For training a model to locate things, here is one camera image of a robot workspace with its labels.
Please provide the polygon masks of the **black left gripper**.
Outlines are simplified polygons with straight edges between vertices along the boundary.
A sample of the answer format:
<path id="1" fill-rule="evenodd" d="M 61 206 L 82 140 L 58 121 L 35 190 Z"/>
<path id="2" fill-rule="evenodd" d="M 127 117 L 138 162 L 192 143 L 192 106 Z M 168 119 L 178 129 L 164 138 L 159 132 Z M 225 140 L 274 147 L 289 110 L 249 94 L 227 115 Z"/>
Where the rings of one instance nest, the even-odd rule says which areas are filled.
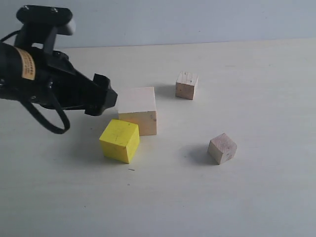
<path id="1" fill-rule="evenodd" d="M 53 109 L 54 95 L 62 109 L 84 110 L 100 116 L 116 105 L 118 94 L 111 80 L 95 74 L 93 81 L 71 64 L 67 54 L 46 53 L 37 47 L 0 44 L 0 97 L 29 101 Z"/>

